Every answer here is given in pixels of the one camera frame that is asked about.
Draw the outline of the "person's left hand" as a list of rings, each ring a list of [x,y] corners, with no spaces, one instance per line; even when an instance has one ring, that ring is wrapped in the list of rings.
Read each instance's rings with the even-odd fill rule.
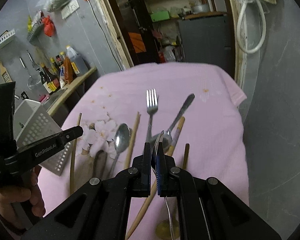
[[[46,213],[42,193],[38,186],[38,174],[40,166],[33,169],[30,175],[31,187],[6,187],[0,189],[0,215],[7,223],[18,229],[23,229],[23,221],[17,215],[12,203],[30,201],[32,213],[36,217],[43,217]]]

